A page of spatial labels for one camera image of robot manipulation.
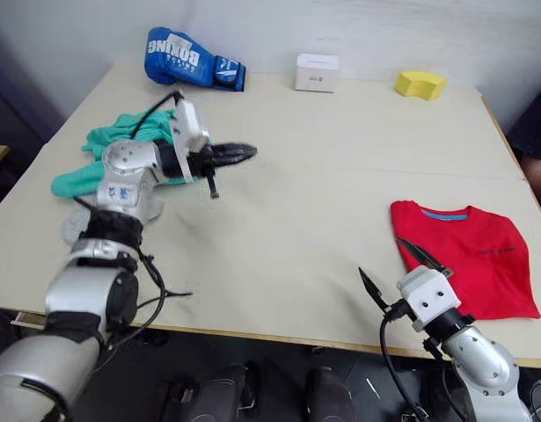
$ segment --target folded red shirt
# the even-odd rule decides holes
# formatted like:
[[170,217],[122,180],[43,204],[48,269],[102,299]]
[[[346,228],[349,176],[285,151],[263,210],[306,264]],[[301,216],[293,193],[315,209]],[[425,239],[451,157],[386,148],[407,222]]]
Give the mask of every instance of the folded red shirt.
[[[459,310],[477,319],[540,318],[532,297],[528,247],[502,215],[475,207],[435,211],[412,200],[391,204],[396,237],[428,251],[454,271]],[[398,242],[407,270],[419,262]]]

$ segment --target boxing glove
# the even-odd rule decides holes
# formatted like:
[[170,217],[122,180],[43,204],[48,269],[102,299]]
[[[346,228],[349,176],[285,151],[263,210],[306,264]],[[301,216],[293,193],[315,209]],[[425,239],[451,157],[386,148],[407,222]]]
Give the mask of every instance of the boxing glove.
[[246,68],[227,57],[212,55],[185,33],[160,26],[149,31],[145,73],[158,84],[174,84],[180,80],[243,91]]

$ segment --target yellow object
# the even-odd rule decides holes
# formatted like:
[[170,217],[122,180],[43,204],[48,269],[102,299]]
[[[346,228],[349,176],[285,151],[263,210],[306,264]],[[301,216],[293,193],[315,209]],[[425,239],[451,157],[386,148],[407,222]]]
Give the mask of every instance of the yellow object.
[[446,78],[427,72],[401,72],[395,91],[406,97],[437,98],[446,86]]

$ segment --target small white box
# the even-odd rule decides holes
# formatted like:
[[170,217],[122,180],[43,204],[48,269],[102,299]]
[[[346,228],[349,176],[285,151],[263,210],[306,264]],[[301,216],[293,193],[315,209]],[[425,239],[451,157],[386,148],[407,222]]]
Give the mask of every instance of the small white box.
[[296,89],[299,91],[334,92],[339,73],[336,55],[307,55],[297,57]]

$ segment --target green cloth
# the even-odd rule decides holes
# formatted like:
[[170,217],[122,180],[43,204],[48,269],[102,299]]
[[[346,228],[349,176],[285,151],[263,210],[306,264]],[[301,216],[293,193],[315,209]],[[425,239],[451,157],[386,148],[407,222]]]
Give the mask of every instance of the green cloth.
[[[135,140],[137,142],[164,140],[172,144],[169,121],[173,115],[174,111],[154,112],[139,128]],[[51,183],[51,192],[64,198],[95,193],[104,177],[102,153],[112,142],[129,139],[137,121],[142,116],[143,113],[122,114],[112,126],[93,129],[86,136],[87,143],[82,150],[92,152],[94,163],[54,178]],[[183,178],[173,178],[166,184],[182,183],[186,183]]]

